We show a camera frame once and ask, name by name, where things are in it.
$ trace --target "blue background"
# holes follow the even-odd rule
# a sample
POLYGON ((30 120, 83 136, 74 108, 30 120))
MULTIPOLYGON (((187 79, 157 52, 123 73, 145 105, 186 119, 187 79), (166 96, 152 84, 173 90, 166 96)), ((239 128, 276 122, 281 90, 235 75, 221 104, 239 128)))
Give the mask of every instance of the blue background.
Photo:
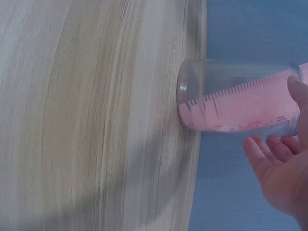
MULTIPOLYGON (((207 0, 207 57, 308 62, 305 0, 207 0)), ((273 209, 239 135, 203 133, 189 231, 297 231, 273 209)))

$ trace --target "hand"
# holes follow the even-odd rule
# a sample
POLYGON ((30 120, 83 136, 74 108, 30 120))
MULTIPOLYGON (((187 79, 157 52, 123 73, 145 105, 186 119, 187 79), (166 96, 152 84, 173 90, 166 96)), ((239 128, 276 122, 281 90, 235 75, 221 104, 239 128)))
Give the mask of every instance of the hand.
POLYGON ((300 108, 298 139, 253 137, 243 147, 268 202, 308 229, 308 86, 290 76, 288 89, 300 108))

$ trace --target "wooden surface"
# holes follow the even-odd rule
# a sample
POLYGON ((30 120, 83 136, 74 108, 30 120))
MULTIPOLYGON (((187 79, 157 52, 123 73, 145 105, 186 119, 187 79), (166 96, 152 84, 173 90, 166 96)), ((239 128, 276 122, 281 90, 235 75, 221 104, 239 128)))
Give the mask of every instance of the wooden surface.
POLYGON ((187 230, 203 0, 0 0, 0 230, 187 230))

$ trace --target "clear plastic cup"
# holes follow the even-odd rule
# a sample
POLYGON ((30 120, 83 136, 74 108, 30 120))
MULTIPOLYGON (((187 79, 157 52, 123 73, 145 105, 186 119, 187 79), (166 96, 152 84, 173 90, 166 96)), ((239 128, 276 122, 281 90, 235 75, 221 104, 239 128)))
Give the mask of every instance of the clear plastic cup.
POLYGON ((177 106, 188 129, 295 135, 299 108, 287 79, 305 82, 308 64, 188 60, 181 65, 177 106))

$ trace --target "finger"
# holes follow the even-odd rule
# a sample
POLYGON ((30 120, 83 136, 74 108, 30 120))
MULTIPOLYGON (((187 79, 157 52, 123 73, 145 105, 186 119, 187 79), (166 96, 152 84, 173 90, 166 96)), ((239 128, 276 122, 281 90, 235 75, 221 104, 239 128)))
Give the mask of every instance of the finger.
POLYGON ((279 138, 274 137, 274 136, 270 136, 266 139, 266 144, 268 145, 268 147, 270 148, 271 152, 274 154, 274 156, 286 163, 289 160, 292 159, 292 157, 294 156, 293 152, 291 151, 291 149, 285 145, 279 138))
POLYGON ((269 147, 262 141, 260 137, 252 137, 252 139, 259 146, 260 150, 264 153, 265 157, 274 165, 281 164, 274 154, 270 151, 269 147))
POLYGON ((291 97, 303 109, 308 104, 308 86, 298 81, 298 77, 291 75, 288 78, 288 89, 291 97))
POLYGON ((287 145, 295 155, 300 153, 300 145, 297 138, 293 136, 286 136, 282 137, 281 141, 287 145))
POLYGON ((258 180, 261 182, 266 172, 273 166, 273 164, 266 158, 257 143, 252 139, 245 139, 243 148, 246 152, 247 158, 253 168, 258 180))
POLYGON ((301 150, 308 149, 308 86, 297 81, 295 76, 288 78, 288 89, 291 97, 300 108, 297 134, 301 150))

